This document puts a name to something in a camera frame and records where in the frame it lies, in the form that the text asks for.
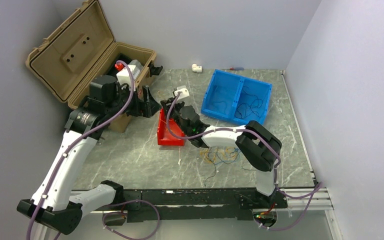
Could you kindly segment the white pipe elbow fitting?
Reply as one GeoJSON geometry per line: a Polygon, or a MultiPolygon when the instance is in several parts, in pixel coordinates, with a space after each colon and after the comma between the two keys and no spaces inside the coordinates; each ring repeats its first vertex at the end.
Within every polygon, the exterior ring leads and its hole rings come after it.
{"type": "Polygon", "coordinates": [[[193,63],[191,65],[191,70],[194,72],[194,73],[201,73],[203,71],[203,68],[201,65],[197,65],[196,63],[193,63]]]}

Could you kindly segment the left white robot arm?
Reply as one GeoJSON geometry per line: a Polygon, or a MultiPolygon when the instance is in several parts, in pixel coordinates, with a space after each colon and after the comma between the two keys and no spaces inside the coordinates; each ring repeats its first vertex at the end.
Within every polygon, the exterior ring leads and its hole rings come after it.
{"type": "Polygon", "coordinates": [[[136,88],[102,75],[89,84],[89,93],[65,124],[63,140],[44,181],[29,199],[22,199],[17,211],[61,234],[69,235],[81,219],[98,208],[119,209],[126,200],[124,187],[111,180],[72,196],[77,176],[103,131],[120,115],[150,118],[161,109],[148,86],[136,88]]]}

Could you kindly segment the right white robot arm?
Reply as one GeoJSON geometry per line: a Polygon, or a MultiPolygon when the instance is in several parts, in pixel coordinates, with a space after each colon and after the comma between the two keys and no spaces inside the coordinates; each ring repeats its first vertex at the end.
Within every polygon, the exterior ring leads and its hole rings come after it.
{"type": "Polygon", "coordinates": [[[236,127],[217,127],[205,124],[191,105],[177,102],[178,96],[160,103],[166,119],[172,119],[183,132],[178,139],[188,140],[196,148],[232,147],[239,149],[256,171],[256,203],[267,208],[275,201],[277,167],[281,162],[281,141],[255,120],[236,127]]]}

